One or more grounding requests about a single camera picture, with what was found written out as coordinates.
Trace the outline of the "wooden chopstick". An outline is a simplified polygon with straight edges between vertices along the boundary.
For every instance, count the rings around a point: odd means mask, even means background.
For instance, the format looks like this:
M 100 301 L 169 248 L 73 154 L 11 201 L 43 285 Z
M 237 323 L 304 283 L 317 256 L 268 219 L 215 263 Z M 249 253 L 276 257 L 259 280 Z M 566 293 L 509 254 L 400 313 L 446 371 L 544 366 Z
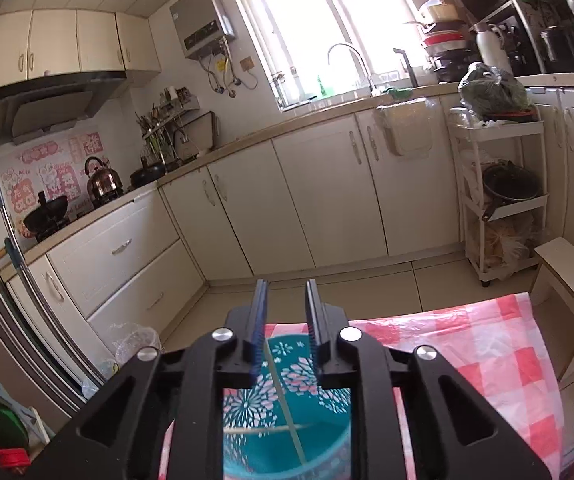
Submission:
M 267 365 L 269 366 L 269 370 L 276 389 L 276 393 L 278 395 L 278 402 L 279 405 L 281 406 L 281 411 L 283 412 L 285 421 L 287 422 L 287 427 L 291 440 L 293 441 L 293 446 L 295 447 L 297 456 L 299 458 L 299 462 L 301 463 L 302 466 L 304 466 L 307 463 L 307 459 L 305 458 L 304 450 L 298 436 L 298 431 L 295 423 L 293 422 L 293 416 L 291 416 L 289 405 L 287 403 L 283 387 L 281 386 L 281 380 L 278 377 L 276 365 L 272 356 L 269 341 L 267 339 L 264 341 L 263 350 L 265 358 L 267 359 Z

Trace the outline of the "teal perforated plastic bin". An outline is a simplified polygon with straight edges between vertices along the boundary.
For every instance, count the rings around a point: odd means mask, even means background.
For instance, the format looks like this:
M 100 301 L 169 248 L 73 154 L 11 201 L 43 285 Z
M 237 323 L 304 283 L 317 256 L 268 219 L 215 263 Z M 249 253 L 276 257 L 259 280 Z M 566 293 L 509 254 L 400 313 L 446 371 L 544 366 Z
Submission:
M 351 396 L 317 385 L 309 337 L 267 340 L 255 385 L 223 396 L 226 479 L 348 479 Z

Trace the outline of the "red white checkered tablecloth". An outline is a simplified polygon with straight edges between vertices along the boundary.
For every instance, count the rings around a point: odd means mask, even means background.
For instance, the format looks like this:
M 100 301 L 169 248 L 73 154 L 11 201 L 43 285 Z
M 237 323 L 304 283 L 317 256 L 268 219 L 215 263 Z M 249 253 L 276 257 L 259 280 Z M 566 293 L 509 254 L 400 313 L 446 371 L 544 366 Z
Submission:
M 406 318 L 349 322 L 322 300 L 328 362 L 319 388 L 351 396 L 348 479 L 554 479 L 560 444 L 553 417 L 528 422 L 521 405 L 488 398 L 517 392 L 541 364 L 530 347 L 477 361 L 470 333 L 493 321 L 524 325 L 526 295 Z M 160 479 L 226 479 L 223 396 L 250 389 L 246 322 L 250 304 L 171 353 L 173 401 L 165 424 Z M 308 324 L 265 324 L 265 339 L 304 334 Z

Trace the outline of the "black frying pan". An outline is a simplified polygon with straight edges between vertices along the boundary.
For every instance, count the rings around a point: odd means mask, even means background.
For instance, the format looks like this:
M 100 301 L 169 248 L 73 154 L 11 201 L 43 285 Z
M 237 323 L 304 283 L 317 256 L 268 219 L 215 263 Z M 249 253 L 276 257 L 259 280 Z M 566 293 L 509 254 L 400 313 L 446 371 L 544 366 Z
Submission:
M 132 188 L 141 188 L 153 181 L 156 181 L 167 174 L 167 166 L 163 162 L 147 162 L 146 157 L 140 159 L 142 167 L 138 168 L 130 175 L 130 185 Z

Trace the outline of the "hanging white waste bin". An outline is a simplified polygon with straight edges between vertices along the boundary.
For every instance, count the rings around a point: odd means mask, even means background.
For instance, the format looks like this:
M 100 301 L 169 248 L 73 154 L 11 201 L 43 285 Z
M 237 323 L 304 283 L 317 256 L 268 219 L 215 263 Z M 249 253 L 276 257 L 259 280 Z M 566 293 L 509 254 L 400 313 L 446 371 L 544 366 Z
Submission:
M 434 146 L 432 102 L 418 98 L 376 107 L 378 127 L 392 154 L 401 158 L 427 157 Z

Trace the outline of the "black pan in cart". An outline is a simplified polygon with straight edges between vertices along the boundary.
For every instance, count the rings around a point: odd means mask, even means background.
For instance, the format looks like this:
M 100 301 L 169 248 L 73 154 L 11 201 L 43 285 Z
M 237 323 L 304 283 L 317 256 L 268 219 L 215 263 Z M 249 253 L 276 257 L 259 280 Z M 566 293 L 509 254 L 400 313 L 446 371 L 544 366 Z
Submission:
M 482 173 L 482 184 L 491 197 L 491 202 L 481 217 L 485 222 L 503 205 L 532 200 L 542 192 L 539 177 L 510 160 L 500 160 L 487 167 Z

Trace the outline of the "chrome sink faucet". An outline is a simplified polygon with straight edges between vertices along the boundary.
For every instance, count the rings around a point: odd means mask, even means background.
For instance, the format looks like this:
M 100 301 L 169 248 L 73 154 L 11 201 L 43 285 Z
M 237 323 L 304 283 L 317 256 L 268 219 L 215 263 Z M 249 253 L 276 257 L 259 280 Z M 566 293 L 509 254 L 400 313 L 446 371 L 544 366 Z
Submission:
M 370 96 L 378 96 L 379 90 L 377 88 L 377 84 L 372 76 L 371 71 L 369 70 L 366 58 L 362 54 L 362 52 L 357 48 L 354 47 L 353 44 L 350 44 L 348 41 L 339 41 L 336 44 L 332 44 L 327 50 L 327 63 L 331 64 L 331 56 L 333 52 L 337 49 L 345 49 L 350 52 L 352 58 L 352 64 L 354 68 L 357 70 L 359 75 L 362 75 L 364 80 L 366 81 L 367 88 L 369 90 Z

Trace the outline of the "black wok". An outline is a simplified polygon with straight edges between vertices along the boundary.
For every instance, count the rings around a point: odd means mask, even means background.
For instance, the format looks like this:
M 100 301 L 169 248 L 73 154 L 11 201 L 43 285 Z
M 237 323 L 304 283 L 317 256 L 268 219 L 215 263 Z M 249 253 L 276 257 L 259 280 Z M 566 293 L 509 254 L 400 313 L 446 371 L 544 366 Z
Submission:
M 40 191 L 37 203 L 38 206 L 23 219 L 23 225 L 38 242 L 41 242 L 69 223 L 66 216 L 69 200 L 66 195 L 48 200 L 45 192 Z

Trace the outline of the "green round item on shelf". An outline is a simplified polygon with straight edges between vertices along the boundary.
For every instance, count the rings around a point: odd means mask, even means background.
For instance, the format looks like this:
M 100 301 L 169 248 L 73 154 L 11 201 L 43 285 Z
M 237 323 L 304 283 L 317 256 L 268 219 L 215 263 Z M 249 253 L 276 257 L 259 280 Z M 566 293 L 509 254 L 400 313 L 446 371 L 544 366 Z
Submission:
M 0 448 L 29 449 L 29 434 L 18 415 L 0 402 Z

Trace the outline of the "red woven hat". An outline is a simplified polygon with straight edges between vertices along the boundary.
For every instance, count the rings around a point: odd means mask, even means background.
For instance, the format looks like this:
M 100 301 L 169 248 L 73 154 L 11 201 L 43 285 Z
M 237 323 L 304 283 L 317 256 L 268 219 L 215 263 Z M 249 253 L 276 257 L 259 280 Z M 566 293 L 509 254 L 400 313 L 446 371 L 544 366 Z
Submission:
M 24 476 L 31 459 L 24 448 L 0 448 L 0 469 L 13 474 L 14 476 Z

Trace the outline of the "green bagged vegetables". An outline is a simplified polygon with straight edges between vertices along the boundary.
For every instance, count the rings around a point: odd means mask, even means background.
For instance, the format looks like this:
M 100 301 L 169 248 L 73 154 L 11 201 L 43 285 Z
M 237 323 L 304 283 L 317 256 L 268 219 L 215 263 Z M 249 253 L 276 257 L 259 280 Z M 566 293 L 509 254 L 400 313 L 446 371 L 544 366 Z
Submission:
M 531 105 L 525 87 L 503 68 L 475 62 L 458 83 L 461 103 L 480 119 L 526 112 Z

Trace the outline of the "black range hood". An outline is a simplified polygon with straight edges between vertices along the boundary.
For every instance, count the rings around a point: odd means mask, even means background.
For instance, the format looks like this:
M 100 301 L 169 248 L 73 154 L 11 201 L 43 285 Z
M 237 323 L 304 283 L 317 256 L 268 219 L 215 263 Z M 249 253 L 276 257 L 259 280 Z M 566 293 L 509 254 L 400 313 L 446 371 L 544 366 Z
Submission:
M 0 144 L 21 144 L 94 117 L 127 81 L 125 70 L 43 76 L 0 87 Z

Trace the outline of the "white thermos jug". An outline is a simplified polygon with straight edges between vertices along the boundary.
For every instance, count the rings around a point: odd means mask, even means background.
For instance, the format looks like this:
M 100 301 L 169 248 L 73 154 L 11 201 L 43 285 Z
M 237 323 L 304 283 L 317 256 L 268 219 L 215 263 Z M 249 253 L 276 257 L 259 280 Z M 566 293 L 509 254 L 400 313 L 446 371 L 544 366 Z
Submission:
M 479 22 L 475 25 L 476 44 L 484 62 L 489 67 L 496 67 L 506 73 L 513 73 L 508 55 L 504 50 L 504 36 L 498 26 Z

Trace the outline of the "utensil wall rack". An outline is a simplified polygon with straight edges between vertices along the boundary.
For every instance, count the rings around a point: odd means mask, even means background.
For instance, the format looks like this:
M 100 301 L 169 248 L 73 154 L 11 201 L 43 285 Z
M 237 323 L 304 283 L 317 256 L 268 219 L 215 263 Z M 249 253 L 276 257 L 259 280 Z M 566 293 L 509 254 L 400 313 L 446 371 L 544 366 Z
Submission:
M 136 122 L 144 139 L 165 132 L 169 125 L 177 124 L 188 113 L 197 112 L 200 105 L 186 87 L 165 87 L 159 94 L 159 104 L 153 104 L 145 115 L 136 115 Z

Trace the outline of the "grey wall water heater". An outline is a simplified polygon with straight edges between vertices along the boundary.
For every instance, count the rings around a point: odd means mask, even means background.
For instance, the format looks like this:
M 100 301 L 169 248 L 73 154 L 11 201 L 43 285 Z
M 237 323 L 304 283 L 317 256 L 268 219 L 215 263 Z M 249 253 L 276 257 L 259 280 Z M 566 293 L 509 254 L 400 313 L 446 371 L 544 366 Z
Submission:
M 236 38 L 221 0 L 177 0 L 171 18 L 185 58 L 199 61 Z

